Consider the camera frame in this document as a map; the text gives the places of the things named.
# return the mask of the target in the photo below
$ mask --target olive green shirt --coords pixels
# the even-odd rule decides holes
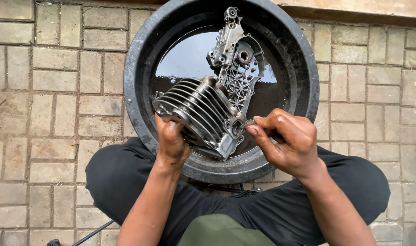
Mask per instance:
[[[178,246],[276,246],[258,230],[245,229],[228,215],[203,215],[185,230]]]

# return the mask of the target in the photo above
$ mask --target person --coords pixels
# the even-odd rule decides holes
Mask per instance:
[[[368,225],[384,212],[389,184],[371,162],[316,145],[305,117],[274,109],[247,131],[266,160],[295,179],[252,197],[206,195],[180,181],[192,149],[182,124],[155,115],[156,157],[132,137],[93,155],[86,188],[121,225],[118,246],[375,246]]]

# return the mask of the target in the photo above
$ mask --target hand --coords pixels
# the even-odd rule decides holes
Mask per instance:
[[[316,126],[309,119],[274,109],[267,117],[254,117],[259,126],[248,126],[266,160],[299,181],[306,180],[325,163],[317,157]]]
[[[165,122],[155,113],[156,128],[158,130],[158,155],[157,159],[161,159],[161,163],[170,164],[170,168],[182,168],[185,160],[191,155],[193,149],[183,140],[180,131],[183,125],[170,120]]]

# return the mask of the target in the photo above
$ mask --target dark liquid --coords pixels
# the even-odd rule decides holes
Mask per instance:
[[[152,92],[167,92],[182,78],[215,75],[206,61],[206,54],[216,45],[218,31],[221,28],[222,26],[219,25],[199,28],[175,42],[156,68]],[[279,76],[279,71],[272,70],[271,66],[272,64],[273,67],[277,67],[275,58],[264,44],[259,43],[264,51],[265,71],[264,77],[255,83],[255,94],[250,100],[246,113],[247,119],[252,119],[256,115],[267,116],[274,108],[282,108],[283,103],[278,91],[278,83],[281,81],[277,79],[281,76]],[[245,132],[244,141],[237,146],[236,151],[230,157],[244,154],[256,146],[254,138]]]

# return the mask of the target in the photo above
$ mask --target man's right hand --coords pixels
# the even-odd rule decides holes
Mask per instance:
[[[301,182],[326,170],[325,163],[317,157],[316,126],[309,119],[294,116],[282,109],[274,109],[267,117],[254,117],[261,126],[248,126],[266,160]]]

